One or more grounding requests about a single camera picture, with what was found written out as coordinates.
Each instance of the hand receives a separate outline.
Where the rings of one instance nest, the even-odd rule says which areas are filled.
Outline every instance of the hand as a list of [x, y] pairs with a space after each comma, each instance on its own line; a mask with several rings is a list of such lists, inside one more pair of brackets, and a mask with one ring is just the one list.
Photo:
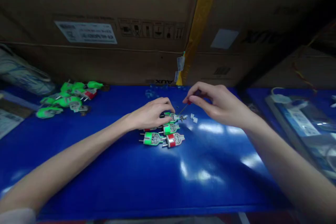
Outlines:
[[[201, 97], [193, 95], [197, 90], [201, 90]], [[211, 100], [212, 104], [205, 101], [203, 97]], [[204, 109], [208, 116], [221, 124], [247, 130], [262, 121], [223, 85], [213, 86], [197, 82], [190, 88], [183, 103], [187, 103], [188, 100]]]
[[171, 117], [159, 117], [160, 114], [166, 110], [175, 113], [175, 109], [168, 97], [161, 97], [148, 102], [145, 106], [128, 114], [126, 120], [130, 124], [132, 130], [159, 127], [172, 120]]

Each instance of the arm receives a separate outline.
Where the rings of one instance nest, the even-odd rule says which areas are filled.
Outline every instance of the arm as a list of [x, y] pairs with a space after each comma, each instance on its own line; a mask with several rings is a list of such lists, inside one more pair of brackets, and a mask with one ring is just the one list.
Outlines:
[[[198, 89], [212, 104], [192, 95]], [[198, 82], [183, 102], [188, 100], [219, 123], [242, 128], [273, 178], [296, 207], [320, 221], [336, 221], [336, 188], [225, 86]]]
[[5, 195], [0, 201], [0, 214], [18, 208], [31, 208], [38, 213], [53, 195], [125, 133], [171, 121], [170, 117], [159, 118], [165, 110], [175, 113], [168, 98], [158, 98], [50, 158]]

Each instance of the red screwdriver handle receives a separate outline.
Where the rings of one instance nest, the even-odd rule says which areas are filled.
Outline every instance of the red screwdriver handle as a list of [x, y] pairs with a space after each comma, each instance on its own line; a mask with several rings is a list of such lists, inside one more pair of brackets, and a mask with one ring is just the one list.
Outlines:
[[193, 93], [192, 95], [194, 96], [198, 96], [201, 97], [201, 90], [197, 89], [195, 93]]

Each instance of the white cloth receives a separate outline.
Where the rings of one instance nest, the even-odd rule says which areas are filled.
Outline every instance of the white cloth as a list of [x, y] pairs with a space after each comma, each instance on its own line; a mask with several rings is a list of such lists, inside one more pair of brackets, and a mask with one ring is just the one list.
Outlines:
[[0, 214], [0, 224], [35, 224], [35, 212], [30, 208], [15, 209]]

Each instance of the forearm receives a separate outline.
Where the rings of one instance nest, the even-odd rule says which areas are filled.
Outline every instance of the forearm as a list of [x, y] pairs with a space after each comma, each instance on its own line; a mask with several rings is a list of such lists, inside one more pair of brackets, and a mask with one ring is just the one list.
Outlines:
[[291, 202], [311, 216], [336, 220], [336, 189], [263, 120], [246, 129], [252, 144]]
[[32, 208], [36, 213], [104, 150], [129, 131], [125, 117], [70, 146], [21, 179], [0, 201], [0, 213]]

